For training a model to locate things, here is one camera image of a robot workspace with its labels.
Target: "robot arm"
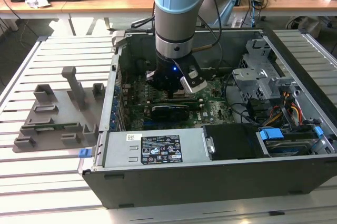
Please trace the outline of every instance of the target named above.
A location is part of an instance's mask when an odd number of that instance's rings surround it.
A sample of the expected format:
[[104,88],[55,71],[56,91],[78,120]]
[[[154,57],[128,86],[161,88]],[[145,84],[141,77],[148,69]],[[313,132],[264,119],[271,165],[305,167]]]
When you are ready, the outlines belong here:
[[154,0],[157,68],[146,74],[146,81],[168,95],[184,88],[195,93],[207,86],[192,55],[195,23],[203,2],[209,0]]

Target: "warning label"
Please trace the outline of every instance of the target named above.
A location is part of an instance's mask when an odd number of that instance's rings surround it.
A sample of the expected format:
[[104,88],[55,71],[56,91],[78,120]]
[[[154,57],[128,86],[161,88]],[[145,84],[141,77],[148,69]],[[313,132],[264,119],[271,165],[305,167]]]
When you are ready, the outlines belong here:
[[183,162],[179,135],[142,137],[142,164]]

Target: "motherboard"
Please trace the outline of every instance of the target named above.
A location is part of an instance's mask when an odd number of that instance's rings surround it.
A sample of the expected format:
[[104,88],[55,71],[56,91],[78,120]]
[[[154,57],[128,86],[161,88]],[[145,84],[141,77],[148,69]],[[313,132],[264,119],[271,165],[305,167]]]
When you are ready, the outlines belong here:
[[222,86],[222,78],[215,78],[196,94],[181,90],[168,98],[166,92],[156,90],[138,76],[122,85],[126,129],[183,129],[233,123],[232,110],[222,98]]

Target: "slotted metal worktable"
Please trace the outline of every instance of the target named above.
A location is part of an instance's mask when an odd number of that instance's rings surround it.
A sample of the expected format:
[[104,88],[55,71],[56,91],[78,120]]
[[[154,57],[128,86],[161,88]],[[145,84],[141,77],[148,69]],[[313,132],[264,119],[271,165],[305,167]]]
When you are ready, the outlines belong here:
[[[298,31],[276,33],[337,104],[335,60],[307,35]],[[336,178],[309,195],[106,210],[77,172],[79,149],[19,154],[12,151],[13,142],[34,103],[33,91],[37,84],[49,83],[54,90],[68,89],[67,81],[61,76],[64,66],[76,66],[76,77],[83,87],[91,87],[96,82],[106,84],[112,55],[109,36],[49,37],[38,41],[0,96],[1,224],[169,220],[195,223],[195,219],[199,219],[198,223],[229,224],[337,222]],[[287,75],[282,63],[279,64]],[[91,161],[85,159],[84,165],[89,167]],[[284,215],[273,216],[272,211]]]

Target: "open computer chassis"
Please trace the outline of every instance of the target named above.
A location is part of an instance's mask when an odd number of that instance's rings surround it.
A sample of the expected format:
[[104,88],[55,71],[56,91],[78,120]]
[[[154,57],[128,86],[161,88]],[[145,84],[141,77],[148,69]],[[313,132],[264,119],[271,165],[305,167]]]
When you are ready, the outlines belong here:
[[[197,31],[195,46],[212,38]],[[105,207],[304,194],[337,175],[337,108],[274,32],[223,30],[223,60],[218,47],[194,55],[207,88],[173,98],[144,81],[152,34],[116,32],[113,43],[83,171]]]

